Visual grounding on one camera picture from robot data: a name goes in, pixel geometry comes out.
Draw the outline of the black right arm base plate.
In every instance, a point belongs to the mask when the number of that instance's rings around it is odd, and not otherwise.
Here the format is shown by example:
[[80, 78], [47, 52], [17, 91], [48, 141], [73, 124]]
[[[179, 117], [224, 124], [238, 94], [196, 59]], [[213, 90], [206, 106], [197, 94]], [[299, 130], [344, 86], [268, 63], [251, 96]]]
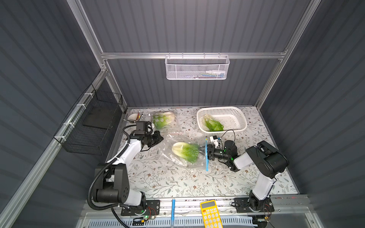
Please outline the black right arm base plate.
[[258, 200], [255, 197], [234, 198], [231, 206], [236, 209], [237, 213], [272, 213], [275, 211], [270, 198], [266, 198], [264, 200]]

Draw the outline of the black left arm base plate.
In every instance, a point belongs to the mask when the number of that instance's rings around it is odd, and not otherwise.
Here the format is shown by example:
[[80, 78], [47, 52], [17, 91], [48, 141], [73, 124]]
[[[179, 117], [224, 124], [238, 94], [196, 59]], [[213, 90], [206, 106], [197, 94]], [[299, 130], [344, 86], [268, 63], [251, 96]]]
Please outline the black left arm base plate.
[[122, 208], [121, 216], [156, 216], [160, 211], [160, 200], [147, 200], [139, 206]]

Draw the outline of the chinese cabbage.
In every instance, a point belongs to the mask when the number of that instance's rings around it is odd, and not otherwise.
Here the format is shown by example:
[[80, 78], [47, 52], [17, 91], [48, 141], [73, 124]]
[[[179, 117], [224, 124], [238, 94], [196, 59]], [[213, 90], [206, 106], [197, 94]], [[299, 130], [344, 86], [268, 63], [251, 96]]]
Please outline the chinese cabbage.
[[153, 114], [153, 124], [157, 130], [169, 126], [175, 121], [175, 114], [171, 111]]
[[172, 152], [190, 163], [195, 163], [199, 157], [200, 146], [198, 144], [176, 142], [172, 146]]
[[218, 132], [224, 130], [224, 126], [212, 116], [204, 116], [203, 124], [209, 129], [210, 132]]

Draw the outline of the clear zip-top bag blue seal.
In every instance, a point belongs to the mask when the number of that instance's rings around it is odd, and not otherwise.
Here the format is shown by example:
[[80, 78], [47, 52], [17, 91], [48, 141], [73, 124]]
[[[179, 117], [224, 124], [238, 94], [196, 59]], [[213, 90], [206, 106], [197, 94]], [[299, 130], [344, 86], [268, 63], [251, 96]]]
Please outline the clear zip-top bag blue seal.
[[167, 135], [158, 146], [160, 158], [181, 168], [206, 170], [205, 139]]

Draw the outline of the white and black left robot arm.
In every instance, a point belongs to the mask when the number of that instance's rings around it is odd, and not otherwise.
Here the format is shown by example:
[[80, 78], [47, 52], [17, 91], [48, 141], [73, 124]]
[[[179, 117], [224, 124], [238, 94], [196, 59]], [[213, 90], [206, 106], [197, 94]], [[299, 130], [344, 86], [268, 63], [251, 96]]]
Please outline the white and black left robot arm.
[[132, 190], [127, 168], [145, 146], [148, 149], [163, 141], [159, 131], [153, 130], [149, 121], [137, 121], [122, 129], [126, 141], [116, 155], [99, 165], [96, 175], [87, 192], [87, 203], [96, 211], [111, 209], [117, 206], [130, 208], [135, 213], [146, 210], [146, 196], [143, 192]]

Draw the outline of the clear zip-top bag pink seal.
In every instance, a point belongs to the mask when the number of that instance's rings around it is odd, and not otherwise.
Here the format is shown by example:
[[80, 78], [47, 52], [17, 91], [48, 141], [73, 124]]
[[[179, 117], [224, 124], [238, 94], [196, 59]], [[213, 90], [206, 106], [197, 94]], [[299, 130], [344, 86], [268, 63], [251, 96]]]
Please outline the clear zip-top bag pink seal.
[[173, 111], [152, 112], [149, 113], [152, 127], [161, 133], [179, 132], [180, 126], [177, 120], [177, 114]]

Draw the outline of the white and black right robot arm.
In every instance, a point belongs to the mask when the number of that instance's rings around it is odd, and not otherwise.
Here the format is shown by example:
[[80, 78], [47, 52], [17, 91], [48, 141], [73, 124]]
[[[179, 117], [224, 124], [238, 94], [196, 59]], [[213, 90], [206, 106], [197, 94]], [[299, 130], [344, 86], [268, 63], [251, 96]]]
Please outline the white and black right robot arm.
[[231, 205], [238, 213], [263, 212], [272, 213], [275, 209], [270, 198], [270, 192], [277, 177], [285, 171], [289, 161], [278, 149], [266, 141], [261, 141], [249, 147], [241, 155], [234, 141], [228, 140], [220, 148], [221, 141], [217, 137], [210, 138], [211, 143], [205, 144], [205, 158], [210, 161], [218, 160], [225, 164], [230, 171], [238, 172], [254, 164], [259, 170], [255, 186], [248, 197], [235, 198]]

